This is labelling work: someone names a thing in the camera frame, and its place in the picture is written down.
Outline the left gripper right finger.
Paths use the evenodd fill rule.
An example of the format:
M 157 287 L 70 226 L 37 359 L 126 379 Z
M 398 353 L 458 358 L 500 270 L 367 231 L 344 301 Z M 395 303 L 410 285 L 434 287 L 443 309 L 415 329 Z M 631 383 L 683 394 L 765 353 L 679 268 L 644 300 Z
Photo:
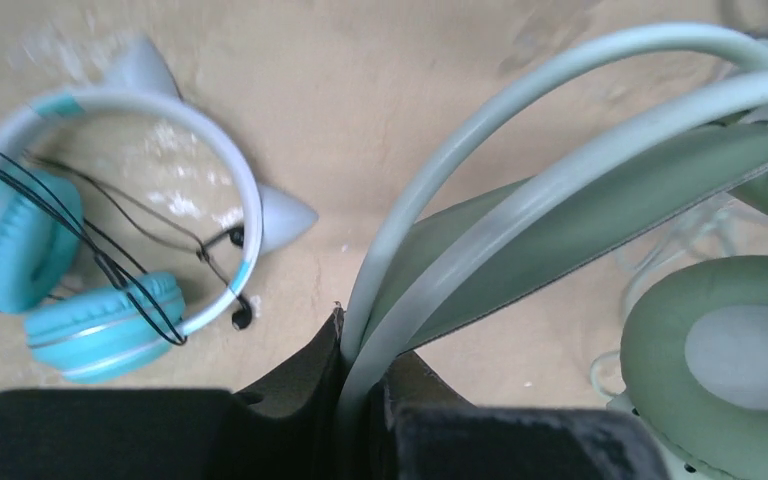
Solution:
M 368 397 L 370 479 L 666 479 L 630 414 L 481 407 L 417 354 L 398 357 Z

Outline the mint green headphones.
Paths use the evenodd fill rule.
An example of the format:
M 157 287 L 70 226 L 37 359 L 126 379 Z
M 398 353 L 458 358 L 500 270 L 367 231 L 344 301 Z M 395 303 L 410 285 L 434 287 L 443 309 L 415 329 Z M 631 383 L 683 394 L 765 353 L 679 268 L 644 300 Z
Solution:
M 734 69 L 535 177 L 421 217 L 474 150 L 545 94 L 598 67 L 671 51 Z M 643 426 L 666 479 L 768 479 L 768 255 L 737 253 L 722 227 L 731 199 L 768 216 L 768 38 L 709 24 L 645 25 L 568 50 L 502 90 L 429 158 L 363 261 L 341 342 L 337 477 L 370 479 L 368 397 L 398 357 L 667 225 L 635 279 L 669 246 L 690 252 L 699 232 L 715 234 L 722 251 L 641 296 L 625 293 L 615 352 L 625 388 L 603 410 Z

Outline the teal cat-ear headphones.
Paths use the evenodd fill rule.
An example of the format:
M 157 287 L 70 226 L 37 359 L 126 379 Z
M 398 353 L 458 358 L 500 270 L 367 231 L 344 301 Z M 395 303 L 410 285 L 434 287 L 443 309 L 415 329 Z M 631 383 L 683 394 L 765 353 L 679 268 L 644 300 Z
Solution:
M 221 282 L 189 313 L 179 279 L 140 263 L 86 213 L 84 173 L 33 148 L 97 115 L 141 114 L 193 134 L 226 166 L 240 220 L 185 252 Z M 0 314 L 19 314 L 33 359 L 75 384 L 98 384 L 147 366 L 229 313 L 250 325 L 245 296 L 261 256 L 318 221 L 302 200 L 258 181 L 226 130 L 188 103 L 155 43 L 135 38 L 100 81 L 29 98 L 0 119 Z

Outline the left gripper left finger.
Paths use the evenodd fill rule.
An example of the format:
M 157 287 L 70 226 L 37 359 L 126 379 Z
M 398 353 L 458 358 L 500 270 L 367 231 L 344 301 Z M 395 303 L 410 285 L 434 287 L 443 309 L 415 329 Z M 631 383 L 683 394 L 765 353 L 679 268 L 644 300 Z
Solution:
M 0 479 L 329 479 L 344 312 L 243 390 L 0 392 Z

